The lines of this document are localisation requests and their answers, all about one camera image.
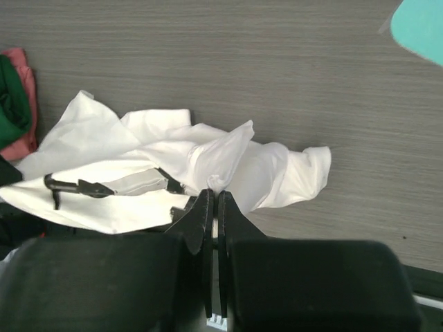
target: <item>black plastic clip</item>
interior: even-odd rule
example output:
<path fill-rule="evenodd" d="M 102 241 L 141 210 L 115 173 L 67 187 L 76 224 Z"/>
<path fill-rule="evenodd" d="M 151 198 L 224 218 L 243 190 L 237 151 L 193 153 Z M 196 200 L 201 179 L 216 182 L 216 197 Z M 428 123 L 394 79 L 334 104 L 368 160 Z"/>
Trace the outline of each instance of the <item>black plastic clip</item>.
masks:
<path fill-rule="evenodd" d="M 45 175 L 44 185 L 53 193 L 54 210 L 60 210 L 60 192 L 82 194 L 95 199 L 102 199 L 115 194 L 113 190 L 101 183 L 90 183 L 80 179 L 78 183 L 58 181 L 52 178 L 52 174 Z"/>

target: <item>teal object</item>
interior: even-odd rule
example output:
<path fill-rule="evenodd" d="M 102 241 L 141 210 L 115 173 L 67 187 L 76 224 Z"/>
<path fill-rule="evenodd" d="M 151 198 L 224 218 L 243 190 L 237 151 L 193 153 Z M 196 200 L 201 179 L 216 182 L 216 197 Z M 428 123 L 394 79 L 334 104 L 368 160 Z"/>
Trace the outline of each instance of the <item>teal object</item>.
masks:
<path fill-rule="evenodd" d="M 390 29 L 400 46 L 443 66 L 443 0 L 404 0 Z"/>

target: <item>white cloth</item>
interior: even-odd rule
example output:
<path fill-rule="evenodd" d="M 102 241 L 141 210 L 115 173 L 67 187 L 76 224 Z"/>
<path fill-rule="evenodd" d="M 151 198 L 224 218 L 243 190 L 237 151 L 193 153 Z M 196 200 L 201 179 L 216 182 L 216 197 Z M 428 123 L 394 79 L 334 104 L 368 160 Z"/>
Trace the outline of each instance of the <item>white cloth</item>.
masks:
<path fill-rule="evenodd" d="M 18 164 L 25 180 L 0 188 L 0 196 L 56 223 L 114 234 L 170 223 L 170 208 L 184 208 L 189 196 L 165 190 L 104 199 L 61 193 L 61 209 L 54 210 L 42 176 L 94 183 L 160 167 L 189 195 L 208 187 L 231 191 L 244 214 L 316 197 L 327 183 L 329 148 L 300 153 L 279 143 L 261 145 L 251 142 L 252 125 L 248 121 L 230 133 L 192 126 L 187 109 L 134 111 L 119 119 L 81 91 L 38 151 Z"/>

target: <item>folded clothing pile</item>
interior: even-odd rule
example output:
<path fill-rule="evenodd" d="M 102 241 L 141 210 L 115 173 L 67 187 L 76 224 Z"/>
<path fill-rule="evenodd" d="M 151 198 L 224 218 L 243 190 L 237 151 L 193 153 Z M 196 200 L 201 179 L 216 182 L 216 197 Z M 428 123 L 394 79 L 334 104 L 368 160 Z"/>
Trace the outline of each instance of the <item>folded clothing pile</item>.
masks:
<path fill-rule="evenodd" d="M 19 160 L 37 148 L 35 80 L 24 51 L 10 48 L 0 54 L 0 154 Z"/>

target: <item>pink cloth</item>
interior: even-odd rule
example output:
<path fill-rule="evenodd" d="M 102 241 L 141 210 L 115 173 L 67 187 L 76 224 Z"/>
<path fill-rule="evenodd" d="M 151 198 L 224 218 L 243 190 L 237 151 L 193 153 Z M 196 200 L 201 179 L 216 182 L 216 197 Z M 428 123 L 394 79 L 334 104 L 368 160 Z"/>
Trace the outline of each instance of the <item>pink cloth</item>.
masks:
<path fill-rule="evenodd" d="M 35 138 L 35 128 L 37 127 L 37 97 L 35 95 L 35 80 L 33 71 L 28 67 L 25 52 L 22 48 L 10 48 L 1 54 L 6 55 L 12 65 L 17 70 L 21 83 L 28 96 L 30 112 L 32 113 L 33 123 L 28 133 L 8 145 L 0 151 L 0 154 L 6 160 L 18 160 L 26 157 L 37 149 L 37 139 Z"/>

